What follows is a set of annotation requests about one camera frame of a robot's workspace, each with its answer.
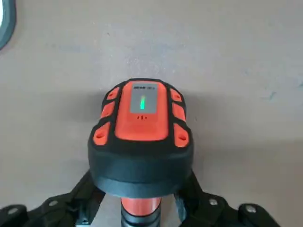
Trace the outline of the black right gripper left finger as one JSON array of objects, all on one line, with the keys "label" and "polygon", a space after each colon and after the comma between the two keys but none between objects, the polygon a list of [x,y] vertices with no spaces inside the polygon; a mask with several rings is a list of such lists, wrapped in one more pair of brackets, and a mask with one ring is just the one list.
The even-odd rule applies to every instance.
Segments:
[{"label": "black right gripper left finger", "polygon": [[39,207],[27,210],[22,204],[0,209],[2,227],[89,227],[105,192],[98,189],[89,172],[69,192],[45,200]]}]

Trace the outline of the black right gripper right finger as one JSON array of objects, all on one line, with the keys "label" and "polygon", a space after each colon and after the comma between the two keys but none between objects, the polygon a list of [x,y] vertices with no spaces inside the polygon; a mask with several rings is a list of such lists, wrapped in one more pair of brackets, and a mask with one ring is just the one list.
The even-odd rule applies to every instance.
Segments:
[{"label": "black right gripper right finger", "polygon": [[204,192],[194,173],[175,193],[175,201],[181,227],[280,227],[257,204],[234,209],[223,197]]}]

